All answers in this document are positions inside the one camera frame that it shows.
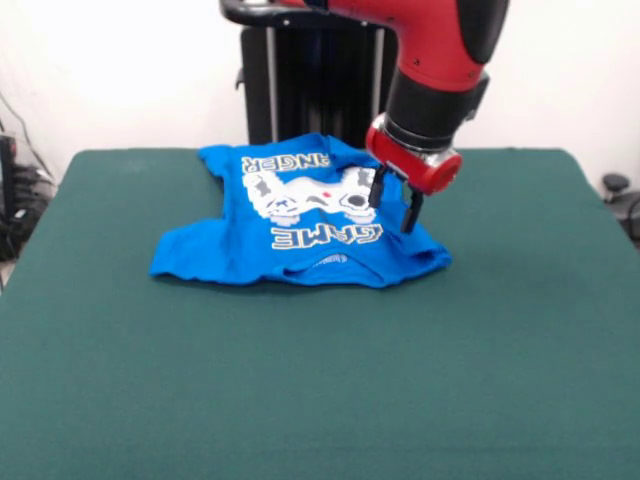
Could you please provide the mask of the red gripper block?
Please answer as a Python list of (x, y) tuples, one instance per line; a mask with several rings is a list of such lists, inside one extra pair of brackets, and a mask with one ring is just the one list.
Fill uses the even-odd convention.
[(462, 156), (452, 148), (435, 153), (413, 152), (384, 130), (385, 120), (385, 113), (376, 116), (365, 139), (367, 150), (381, 164), (375, 171), (368, 203), (371, 208), (379, 207), (389, 168), (410, 186), (410, 202), (401, 223), (401, 232), (410, 234), (419, 218), (423, 194), (433, 195), (448, 188), (462, 167)]

